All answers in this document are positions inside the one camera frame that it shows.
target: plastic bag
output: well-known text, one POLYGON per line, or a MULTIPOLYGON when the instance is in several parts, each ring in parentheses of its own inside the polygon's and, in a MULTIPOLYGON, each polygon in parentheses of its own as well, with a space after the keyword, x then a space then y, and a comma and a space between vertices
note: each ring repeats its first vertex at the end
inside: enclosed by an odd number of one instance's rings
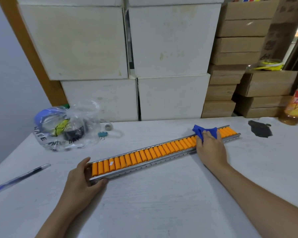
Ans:
POLYGON ((94 101, 71 106, 44 109, 34 117, 33 134, 44 147, 53 151, 82 148, 98 143, 101 129, 100 107, 94 101))

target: pen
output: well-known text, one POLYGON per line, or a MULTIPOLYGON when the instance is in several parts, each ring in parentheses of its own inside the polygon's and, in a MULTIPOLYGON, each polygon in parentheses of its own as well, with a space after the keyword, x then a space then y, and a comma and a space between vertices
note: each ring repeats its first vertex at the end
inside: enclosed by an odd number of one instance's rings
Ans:
POLYGON ((34 175, 37 172, 40 172, 41 170, 44 170, 44 169, 46 169, 46 168, 48 168, 50 166, 51 166, 51 164, 42 165, 42 166, 40 166, 40 167, 38 167, 36 169, 33 169, 33 170, 31 170, 31 171, 23 174, 23 175, 20 175, 20 176, 14 178, 12 180, 9 180, 8 182, 5 182, 5 183, 3 183, 3 184, 0 185, 0 190, 2 190, 3 188, 8 188, 9 186, 11 186, 13 184, 16 184, 17 182, 20 182, 20 181, 26 179, 27 177, 30 177, 31 175, 34 175))

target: gray wall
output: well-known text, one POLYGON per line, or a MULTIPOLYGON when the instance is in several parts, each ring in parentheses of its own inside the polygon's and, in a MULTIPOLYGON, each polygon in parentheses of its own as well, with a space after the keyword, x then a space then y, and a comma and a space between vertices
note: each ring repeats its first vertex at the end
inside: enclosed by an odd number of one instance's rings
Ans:
POLYGON ((50 105, 0 8, 0 163, 32 132, 34 115, 50 105))

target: blue cloth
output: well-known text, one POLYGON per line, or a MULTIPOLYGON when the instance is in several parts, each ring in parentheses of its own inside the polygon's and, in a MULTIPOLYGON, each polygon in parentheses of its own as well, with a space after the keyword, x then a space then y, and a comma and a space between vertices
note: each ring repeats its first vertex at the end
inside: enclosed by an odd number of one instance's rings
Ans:
POLYGON ((192 129, 192 131, 195 132, 195 134, 198 135, 198 136, 200 137, 200 139, 202 140, 202 142, 203 142, 203 134, 202 134, 202 132, 203 132, 204 130, 206 130, 206 131, 210 131, 211 135, 212 135, 215 139, 217 139, 217 134, 216 134, 216 132, 217 132, 217 128, 216 128, 216 127, 215 127, 215 128, 202 128, 202 127, 200 127, 200 126, 195 125, 195 126, 193 127, 193 129, 192 129))

